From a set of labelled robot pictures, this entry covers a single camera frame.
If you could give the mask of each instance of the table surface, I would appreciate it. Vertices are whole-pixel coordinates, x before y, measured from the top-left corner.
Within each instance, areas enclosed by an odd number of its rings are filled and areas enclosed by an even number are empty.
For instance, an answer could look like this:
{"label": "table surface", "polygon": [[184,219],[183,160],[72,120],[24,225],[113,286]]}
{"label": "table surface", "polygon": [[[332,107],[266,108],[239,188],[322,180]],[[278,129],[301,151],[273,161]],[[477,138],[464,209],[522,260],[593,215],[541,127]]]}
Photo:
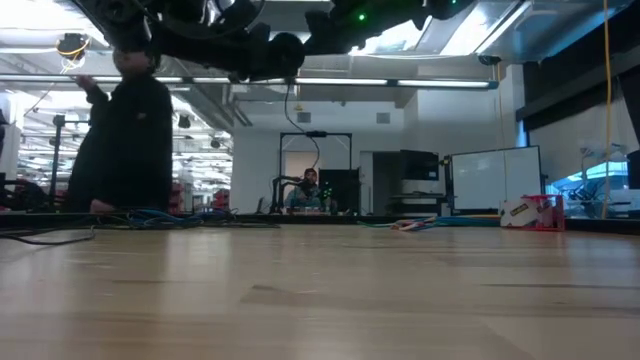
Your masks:
{"label": "table surface", "polygon": [[0,242],[7,359],[638,359],[640,238],[358,226]]}

